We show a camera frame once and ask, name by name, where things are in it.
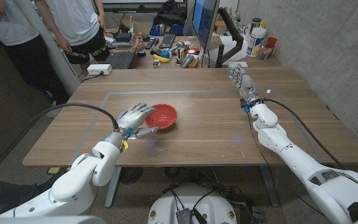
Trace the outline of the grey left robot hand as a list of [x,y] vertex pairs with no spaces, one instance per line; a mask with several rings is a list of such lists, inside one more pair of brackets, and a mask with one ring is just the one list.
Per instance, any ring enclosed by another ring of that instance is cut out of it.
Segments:
[[112,131],[108,137],[104,139],[116,147],[120,148],[122,141],[134,136],[139,139],[146,138],[148,135],[158,131],[158,128],[141,128],[146,117],[156,111],[153,107],[148,107],[145,103],[138,103],[123,111],[116,119],[119,126],[117,130]]

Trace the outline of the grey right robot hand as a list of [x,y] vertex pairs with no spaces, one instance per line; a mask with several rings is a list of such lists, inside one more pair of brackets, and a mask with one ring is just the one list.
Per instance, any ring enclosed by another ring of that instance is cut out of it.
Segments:
[[241,64],[237,64],[231,68],[229,78],[236,84],[239,93],[242,97],[241,108],[251,109],[260,102],[260,97],[257,94],[254,81],[247,74]]

